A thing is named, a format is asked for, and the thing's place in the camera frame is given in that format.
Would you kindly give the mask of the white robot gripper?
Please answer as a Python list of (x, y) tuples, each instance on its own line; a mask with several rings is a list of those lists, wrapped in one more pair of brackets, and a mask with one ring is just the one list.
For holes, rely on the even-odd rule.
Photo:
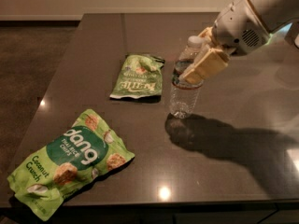
[[(207, 27), (198, 36), (209, 43), (216, 39), (236, 56), (248, 55), (270, 39), (250, 0), (234, 0), (218, 15), (213, 28)], [(221, 47), (210, 48), (195, 59), (179, 80), (196, 85), (225, 69), (229, 61), (229, 55)]]

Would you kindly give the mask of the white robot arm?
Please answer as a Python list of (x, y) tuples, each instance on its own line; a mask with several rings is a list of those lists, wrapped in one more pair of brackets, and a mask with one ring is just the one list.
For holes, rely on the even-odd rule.
[(298, 20), (299, 0), (234, 0), (200, 34), (207, 43), (179, 78), (198, 84), (226, 68), (232, 56), (252, 53)]

